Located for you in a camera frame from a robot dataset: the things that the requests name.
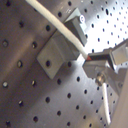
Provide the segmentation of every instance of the metal plate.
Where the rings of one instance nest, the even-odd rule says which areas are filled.
[[[127,1],[39,1],[61,21],[79,7],[86,18],[87,52],[114,47],[128,36]],[[46,19],[24,0],[1,0],[0,30],[1,128],[107,127],[102,89],[86,77],[81,58],[65,63],[53,80],[37,62],[38,53],[55,31]],[[118,97],[110,86],[108,97],[112,117]]]

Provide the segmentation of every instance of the mounting hardware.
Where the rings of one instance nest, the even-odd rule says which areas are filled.
[[[95,80],[96,84],[97,84],[98,86],[102,86],[103,83],[105,83],[105,81],[106,81],[105,75],[104,75],[103,73],[101,73],[101,72],[98,73],[98,74],[97,74],[97,77],[96,77],[96,80]]]
[[[72,31],[84,46],[86,44],[86,38],[83,31],[86,27],[81,25],[86,26],[85,18],[76,9],[66,20],[65,26]],[[76,47],[59,31],[56,31],[38,54],[37,60],[49,78],[53,79],[64,62],[76,60],[79,55],[80,53]]]

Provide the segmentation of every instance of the wire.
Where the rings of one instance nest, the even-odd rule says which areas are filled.
[[[108,123],[108,125],[110,125],[111,119],[110,119],[110,116],[109,116],[109,105],[108,105],[106,83],[103,83],[103,85],[102,85],[102,92],[103,92],[103,97],[104,97],[105,115],[106,115],[107,123]]]
[[[41,5],[37,0],[26,0],[33,8],[35,8],[41,15],[43,15],[49,22],[51,22],[76,48],[80,51],[84,59],[88,59],[83,45],[80,40],[61,23],[49,10]]]

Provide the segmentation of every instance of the bolt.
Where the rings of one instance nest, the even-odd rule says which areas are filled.
[[[7,87],[8,87],[8,83],[7,83],[7,82],[4,82],[4,83],[3,83],[3,87],[4,87],[4,88],[7,88]]]
[[[85,17],[83,15],[81,15],[79,17],[79,21],[80,21],[80,23],[85,23]]]
[[[103,73],[98,73],[95,83],[98,84],[98,86],[102,86],[105,80],[106,80],[105,75]]]

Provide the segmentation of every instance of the hole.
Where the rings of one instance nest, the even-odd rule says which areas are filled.
[[[62,13],[61,13],[61,12],[58,12],[58,16],[59,16],[59,17],[62,17]]]
[[[79,105],[76,106],[76,110],[79,110]]]
[[[100,38],[98,38],[98,42],[100,42]]]
[[[47,61],[46,61],[46,67],[47,67],[47,68],[51,67],[51,61],[50,61],[50,60],[47,60]]]
[[[70,126],[70,125],[71,125],[71,123],[70,123],[70,122],[68,122],[68,123],[67,123],[67,126]]]
[[[20,22],[19,22],[19,27],[20,27],[20,28],[23,28],[23,27],[24,27],[24,22],[23,22],[23,21],[20,21]]]
[[[99,15],[97,15],[97,18],[99,19],[99,18],[100,18],[100,16],[99,16]]]
[[[24,102],[21,100],[21,101],[19,101],[19,106],[20,107],[23,107],[24,106]]]
[[[97,109],[97,110],[96,110],[96,113],[98,113],[98,111],[99,111],[99,110]]]
[[[72,2],[71,2],[71,1],[69,1],[69,2],[68,2],[68,5],[69,5],[69,6],[72,6]]]
[[[84,120],[86,119],[86,115],[83,116],[83,119],[84,119]]]
[[[50,28],[49,25],[46,26],[46,30],[47,30],[47,31],[50,31],[50,30],[51,30],[51,28]]]
[[[102,11],[104,11],[104,8],[103,8],[103,7],[101,7],[101,10],[102,10]]]
[[[90,104],[93,104],[93,100],[90,102]]]
[[[103,28],[103,32],[105,32],[105,29]]]
[[[107,20],[107,24],[109,23],[109,21]]]
[[[97,90],[99,90],[100,88],[99,87],[97,87]]]
[[[67,97],[70,99],[71,98],[71,93],[68,93]]]
[[[91,4],[93,4],[93,1],[91,1]]]
[[[6,126],[7,127],[11,127],[11,122],[10,121],[6,121]]]
[[[10,7],[10,6],[11,6],[11,2],[10,2],[9,0],[7,0],[6,6],[7,6],[7,7]]]
[[[18,68],[22,68],[22,67],[23,67],[23,62],[22,62],[21,60],[19,60],[19,61],[17,62],[17,67],[18,67]]]
[[[61,79],[58,79],[58,80],[57,80],[57,84],[58,84],[58,85],[61,85]]]
[[[89,124],[89,127],[92,127],[92,124]]]
[[[88,39],[88,35],[87,34],[85,34],[85,37],[86,37],[86,39]]]
[[[8,88],[8,83],[7,82],[3,82],[3,88]]]
[[[34,8],[34,11],[37,12],[37,10]]]
[[[61,116],[61,111],[58,111],[58,112],[57,112],[57,115],[58,115],[58,116]]]
[[[94,28],[94,24],[92,24],[92,28]]]
[[[37,48],[37,43],[35,41],[32,43],[32,47],[33,49]]]
[[[50,97],[46,97],[45,101],[46,101],[46,103],[49,103],[50,102]]]
[[[33,81],[32,81],[32,86],[35,87],[36,85],[37,85],[36,81],[33,80]]]
[[[68,67],[71,67],[72,66],[72,63],[71,62],[68,62]]]
[[[106,9],[106,14],[109,15],[109,11],[108,11],[108,9]]]
[[[94,49],[92,49],[92,53],[94,53]]]
[[[36,122],[38,122],[38,117],[37,116],[34,116],[33,117],[33,121],[36,123]]]
[[[84,11],[87,13],[88,12],[88,10],[87,9],[84,9]]]
[[[9,44],[9,42],[5,39],[3,42],[2,42],[2,44],[3,44],[3,47],[8,47],[8,44]]]
[[[80,81],[80,77],[78,76],[78,77],[77,77],[77,82],[79,82],[79,81]]]
[[[84,94],[87,94],[87,92],[88,92],[87,90],[84,90]]]

